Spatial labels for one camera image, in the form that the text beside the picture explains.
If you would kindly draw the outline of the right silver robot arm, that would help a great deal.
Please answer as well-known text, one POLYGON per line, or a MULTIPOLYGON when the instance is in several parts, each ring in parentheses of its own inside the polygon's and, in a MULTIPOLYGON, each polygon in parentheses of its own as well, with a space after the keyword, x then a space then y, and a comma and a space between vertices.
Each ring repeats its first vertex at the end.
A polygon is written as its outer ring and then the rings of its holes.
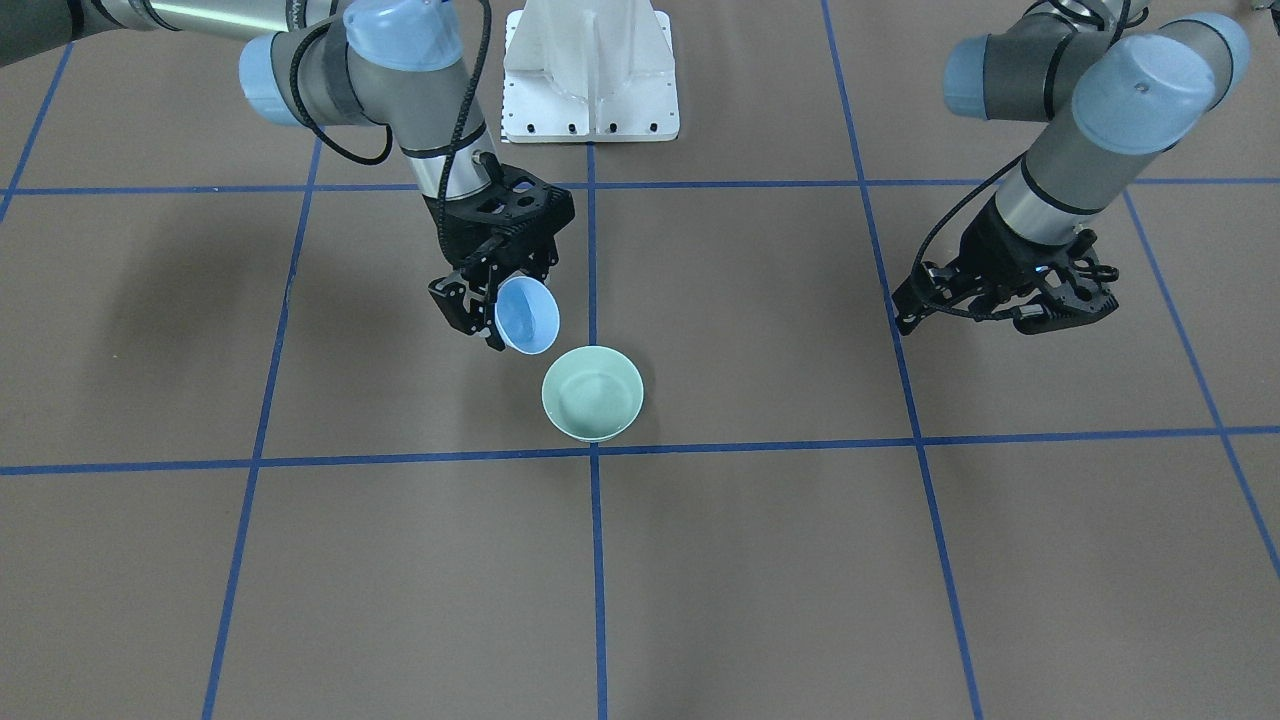
POLYGON ((573 200, 497 156, 476 97, 490 24, 466 61, 449 1, 5 1, 3 64, 111 29, 239 40, 259 115, 360 165, 401 152, 451 268, 429 286, 448 324, 498 351, 556 342, 547 277, 573 200))

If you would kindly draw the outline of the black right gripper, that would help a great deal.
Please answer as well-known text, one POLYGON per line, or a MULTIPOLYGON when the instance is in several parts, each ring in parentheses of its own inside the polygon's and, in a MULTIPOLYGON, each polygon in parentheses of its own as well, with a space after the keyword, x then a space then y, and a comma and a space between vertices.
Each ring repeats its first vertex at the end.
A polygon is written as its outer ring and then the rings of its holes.
POLYGON ((453 329, 500 352, 507 345, 497 329, 497 297, 507 273, 545 284, 561 255, 554 236, 518 237, 483 224, 476 206, 484 191, 445 202, 424 197, 444 258, 456 269, 431 281, 428 292, 453 329))

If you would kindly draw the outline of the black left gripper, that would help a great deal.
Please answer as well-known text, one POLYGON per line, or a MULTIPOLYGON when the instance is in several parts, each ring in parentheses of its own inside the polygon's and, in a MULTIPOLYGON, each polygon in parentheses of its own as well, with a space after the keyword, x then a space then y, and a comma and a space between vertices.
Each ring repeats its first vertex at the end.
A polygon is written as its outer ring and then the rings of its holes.
POLYGON ((1011 229, 989 200, 963 232, 957 265, 918 263, 892 292, 896 329, 911 334, 936 313, 973 320, 974 313, 960 307, 973 299, 1032 299, 1015 309, 1012 323, 1023 334, 1088 325, 1117 310, 1108 287, 1116 270, 1038 273, 1060 254, 1059 246, 1032 242, 1011 229))

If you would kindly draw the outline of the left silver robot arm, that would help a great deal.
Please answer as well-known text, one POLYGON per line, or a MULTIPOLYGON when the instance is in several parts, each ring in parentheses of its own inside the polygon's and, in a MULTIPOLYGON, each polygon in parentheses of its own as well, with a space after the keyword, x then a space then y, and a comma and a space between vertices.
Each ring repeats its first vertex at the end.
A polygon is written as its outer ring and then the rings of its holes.
POLYGON ((892 297, 901 334, 936 313, 1041 334, 1117 309, 1119 273, 1098 259, 1092 220, 1233 94, 1252 54, 1245 29, 1211 12, 1133 35, 1146 9, 1037 1, 1006 32, 952 50, 943 72, 952 114, 1043 131, 987 179, 995 192, 955 259, 916 255, 892 297))

